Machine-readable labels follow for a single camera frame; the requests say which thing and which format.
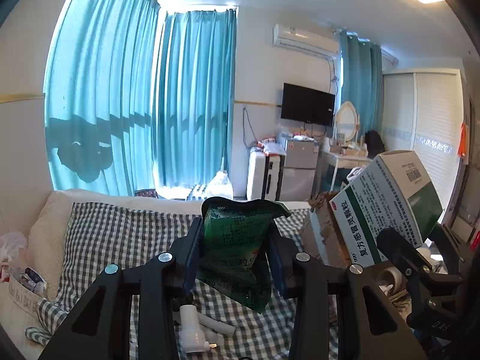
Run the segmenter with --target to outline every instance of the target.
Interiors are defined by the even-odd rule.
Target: green medicine packet
[[[213,197],[202,204],[205,236],[197,278],[222,294],[262,313],[271,297],[265,249],[268,225],[289,217],[279,202],[234,202]]]

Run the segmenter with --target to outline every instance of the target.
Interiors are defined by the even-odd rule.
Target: teal curtain
[[[228,170],[236,31],[232,9],[166,15],[152,116],[158,187],[192,188]]]
[[[155,0],[67,0],[46,66],[54,188],[133,195],[152,188]]]
[[[340,33],[343,58],[342,103],[350,101],[360,115],[358,136],[381,131],[383,117],[382,52],[372,42]]]

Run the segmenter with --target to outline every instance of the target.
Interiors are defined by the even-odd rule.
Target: white pipe fitting
[[[205,339],[205,333],[198,322],[197,308],[186,304],[180,307],[180,344],[186,353],[210,351],[210,344]]]

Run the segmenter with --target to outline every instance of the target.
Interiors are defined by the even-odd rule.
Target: flat screen tv
[[[283,84],[282,119],[331,127],[335,95],[303,86]]]

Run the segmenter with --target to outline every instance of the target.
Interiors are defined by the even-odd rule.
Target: barcode
[[[420,174],[417,168],[413,169],[411,172],[407,172],[406,175],[408,176],[410,182],[415,181],[416,179],[419,179],[420,177],[422,177],[422,175]]]

